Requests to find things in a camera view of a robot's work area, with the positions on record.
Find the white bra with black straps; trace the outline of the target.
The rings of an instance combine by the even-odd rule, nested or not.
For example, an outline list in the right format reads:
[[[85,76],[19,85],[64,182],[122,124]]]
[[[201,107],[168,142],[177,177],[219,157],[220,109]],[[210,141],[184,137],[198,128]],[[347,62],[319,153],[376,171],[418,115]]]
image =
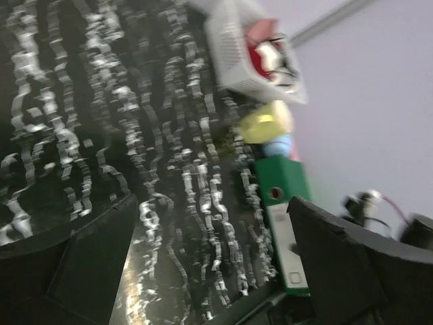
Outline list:
[[[286,35],[280,32],[259,43],[254,50],[260,57],[265,78],[284,92],[295,93],[300,89],[300,73],[285,50],[286,41]]]

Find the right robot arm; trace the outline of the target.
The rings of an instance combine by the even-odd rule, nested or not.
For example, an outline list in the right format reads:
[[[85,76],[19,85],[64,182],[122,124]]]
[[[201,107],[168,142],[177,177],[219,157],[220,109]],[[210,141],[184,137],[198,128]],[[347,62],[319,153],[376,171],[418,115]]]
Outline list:
[[[383,202],[389,204],[396,216],[403,222],[398,238],[393,236],[393,229],[387,218],[376,212]],[[393,238],[410,246],[432,251],[432,218],[419,213],[407,216],[395,201],[376,190],[345,196],[342,200],[342,206],[344,207],[344,212],[340,216],[342,219],[366,229],[369,229],[370,223],[378,223],[385,229],[383,236]]]

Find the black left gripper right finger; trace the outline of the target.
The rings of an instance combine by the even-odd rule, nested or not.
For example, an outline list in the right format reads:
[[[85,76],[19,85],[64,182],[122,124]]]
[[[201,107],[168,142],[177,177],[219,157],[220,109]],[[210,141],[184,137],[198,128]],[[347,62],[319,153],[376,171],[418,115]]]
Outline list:
[[[432,220],[416,215],[400,240],[301,198],[290,216],[316,324],[431,324]]]

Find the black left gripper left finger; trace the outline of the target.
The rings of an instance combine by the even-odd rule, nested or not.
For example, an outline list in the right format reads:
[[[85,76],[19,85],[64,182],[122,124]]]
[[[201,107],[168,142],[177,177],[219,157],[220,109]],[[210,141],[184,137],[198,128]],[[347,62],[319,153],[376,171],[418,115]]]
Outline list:
[[[138,202],[133,194],[1,247],[2,324],[108,324]]]

